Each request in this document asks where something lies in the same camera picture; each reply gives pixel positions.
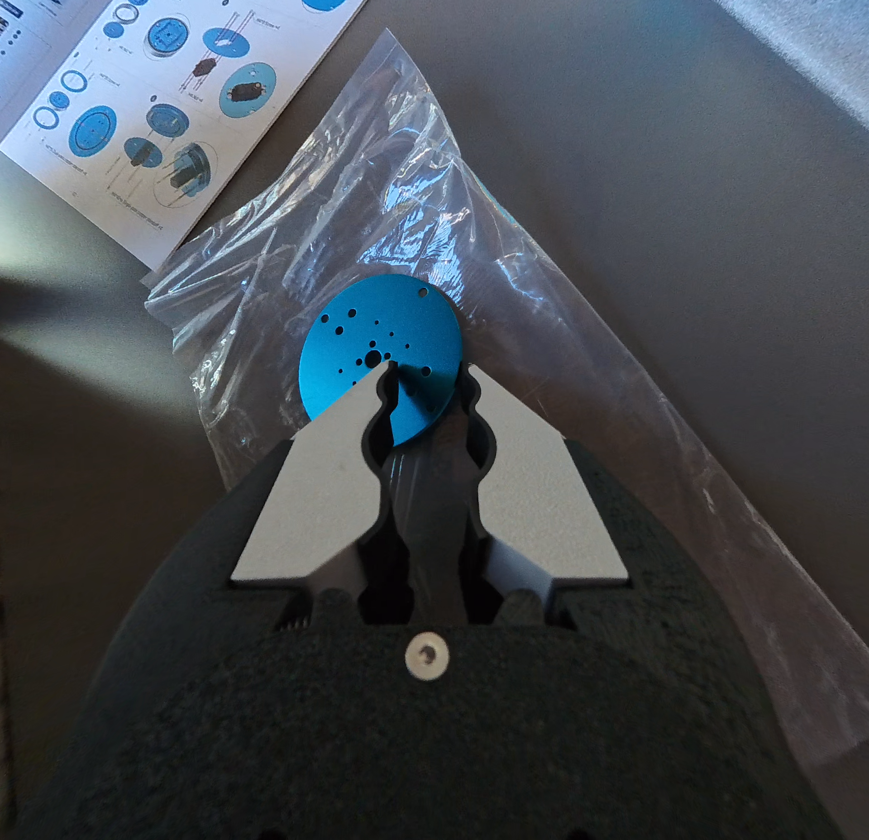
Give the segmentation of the grey desk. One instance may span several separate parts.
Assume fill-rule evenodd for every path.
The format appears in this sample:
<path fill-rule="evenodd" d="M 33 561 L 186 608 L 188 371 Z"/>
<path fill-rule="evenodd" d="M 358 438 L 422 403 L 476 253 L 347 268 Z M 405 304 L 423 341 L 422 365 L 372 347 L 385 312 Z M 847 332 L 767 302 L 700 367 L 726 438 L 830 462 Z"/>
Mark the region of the grey desk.
<path fill-rule="evenodd" d="M 867 130 L 713 0 L 370 0 L 196 230 L 268 187 L 381 31 L 472 171 L 867 639 Z M 2 158 L 16 795 L 223 496 L 144 269 Z"/>

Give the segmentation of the blue perforated round metal plate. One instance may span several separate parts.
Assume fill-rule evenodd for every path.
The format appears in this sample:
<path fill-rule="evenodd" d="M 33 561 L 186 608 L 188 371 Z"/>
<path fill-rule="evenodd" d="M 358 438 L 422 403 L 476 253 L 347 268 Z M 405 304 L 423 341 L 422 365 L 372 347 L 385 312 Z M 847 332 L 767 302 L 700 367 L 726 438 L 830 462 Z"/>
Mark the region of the blue perforated round metal plate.
<path fill-rule="evenodd" d="M 395 445 L 426 432 L 448 407 L 463 358 L 453 304 L 406 274 L 379 274 L 339 292 L 302 346 L 301 401 L 310 420 L 380 364 L 397 363 L 399 393 L 390 415 Z"/>

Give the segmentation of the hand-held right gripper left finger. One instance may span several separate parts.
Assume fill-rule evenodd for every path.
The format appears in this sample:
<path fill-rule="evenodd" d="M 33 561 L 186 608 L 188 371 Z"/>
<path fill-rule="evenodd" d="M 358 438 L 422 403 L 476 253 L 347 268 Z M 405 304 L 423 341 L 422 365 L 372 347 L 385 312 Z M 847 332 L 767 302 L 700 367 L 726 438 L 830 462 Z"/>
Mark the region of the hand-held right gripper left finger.
<path fill-rule="evenodd" d="M 234 585 L 341 589 L 367 623 L 409 622 L 409 552 L 382 468 L 398 393 L 397 364 L 383 361 L 292 438 Z"/>

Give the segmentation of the clear plastic bag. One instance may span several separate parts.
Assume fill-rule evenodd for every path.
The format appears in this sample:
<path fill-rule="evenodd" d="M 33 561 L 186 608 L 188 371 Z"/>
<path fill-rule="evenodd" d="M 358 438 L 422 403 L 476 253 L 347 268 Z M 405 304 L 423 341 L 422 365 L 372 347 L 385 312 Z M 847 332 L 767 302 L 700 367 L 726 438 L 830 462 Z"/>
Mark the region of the clear plastic bag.
<path fill-rule="evenodd" d="M 143 283 L 173 334 L 227 487 L 308 417 L 315 311 L 409 273 L 449 297 L 465 355 L 581 441 L 724 599 L 805 768 L 867 743 L 867 645 L 643 366 L 463 161 L 383 30 L 280 177 Z"/>

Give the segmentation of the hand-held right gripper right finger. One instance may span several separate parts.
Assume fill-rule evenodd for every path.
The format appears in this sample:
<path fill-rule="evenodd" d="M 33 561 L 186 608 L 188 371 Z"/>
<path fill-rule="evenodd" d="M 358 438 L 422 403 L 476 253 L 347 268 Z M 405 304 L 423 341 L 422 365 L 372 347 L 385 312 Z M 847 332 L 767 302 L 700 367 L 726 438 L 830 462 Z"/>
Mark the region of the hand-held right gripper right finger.
<path fill-rule="evenodd" d="M 560 589 L 629 586 L 568 440 L 477 365 L 459 388 L 479 471 L 459 557 L 468 621 L 493 623 L 516 591 L 546 612 Z"/>

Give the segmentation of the assembly guide booklet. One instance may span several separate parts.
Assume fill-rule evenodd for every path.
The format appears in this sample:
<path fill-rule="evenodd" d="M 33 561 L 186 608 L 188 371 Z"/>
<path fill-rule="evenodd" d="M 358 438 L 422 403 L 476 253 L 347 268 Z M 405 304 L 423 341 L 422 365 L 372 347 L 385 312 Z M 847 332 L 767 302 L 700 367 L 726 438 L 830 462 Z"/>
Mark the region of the assembly guide booklet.
<path fill-rule="evenodd" d="M 368 0 L 1 0 L 2 154 L 149 269 Z"/>

